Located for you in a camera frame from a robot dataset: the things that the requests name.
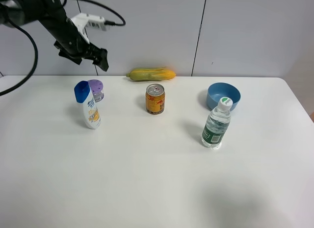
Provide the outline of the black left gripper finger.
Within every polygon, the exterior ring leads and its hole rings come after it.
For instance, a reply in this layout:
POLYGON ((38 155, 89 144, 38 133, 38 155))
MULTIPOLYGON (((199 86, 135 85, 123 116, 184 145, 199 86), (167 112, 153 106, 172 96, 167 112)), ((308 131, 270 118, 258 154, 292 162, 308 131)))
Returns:
POLYGON ((59 56, 63 57, 63 58, 67 58, 68 60, 74 62, 77 65, 80 65, 82 62, 81 58, 72 58, 71 56, 69 56, 66 52, 60 50, 58 53, 59 56))

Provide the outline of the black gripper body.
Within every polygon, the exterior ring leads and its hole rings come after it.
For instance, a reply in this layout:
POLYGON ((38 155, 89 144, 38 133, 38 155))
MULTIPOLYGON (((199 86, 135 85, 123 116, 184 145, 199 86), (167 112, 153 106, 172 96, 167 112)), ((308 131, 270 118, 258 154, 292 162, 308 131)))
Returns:
POLYGON ((54 46, 66 52, 72 58, 92 59, 90 44, 87 44, 79 32, 74 29, 56 29, 53 31, 56 39, 54 46))

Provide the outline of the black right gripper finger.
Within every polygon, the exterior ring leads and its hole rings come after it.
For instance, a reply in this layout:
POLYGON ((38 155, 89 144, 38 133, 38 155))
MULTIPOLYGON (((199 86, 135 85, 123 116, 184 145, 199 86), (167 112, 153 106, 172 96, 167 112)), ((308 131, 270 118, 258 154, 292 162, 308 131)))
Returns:
POLYGON ((100 48, 92 49, 92 60, 93 64, 98 66, 104 72, 107 72, 109 69, 109 64, 107 60, 107 50, 100 48))

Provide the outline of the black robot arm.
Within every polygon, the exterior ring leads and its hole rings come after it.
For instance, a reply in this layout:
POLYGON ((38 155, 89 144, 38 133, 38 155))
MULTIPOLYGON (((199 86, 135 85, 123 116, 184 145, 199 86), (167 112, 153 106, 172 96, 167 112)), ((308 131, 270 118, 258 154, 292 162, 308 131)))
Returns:
POLYGON ((60 0, 1 0, 0 23, 7 27, 23 26, 34 21, 41 25, 56 39, 54 46, 59 56, 76 64, 83 59, 107 71, 107 50, 92 44, 85 28, 106 30, 104 17, 80 13, 67 17, 60 0))

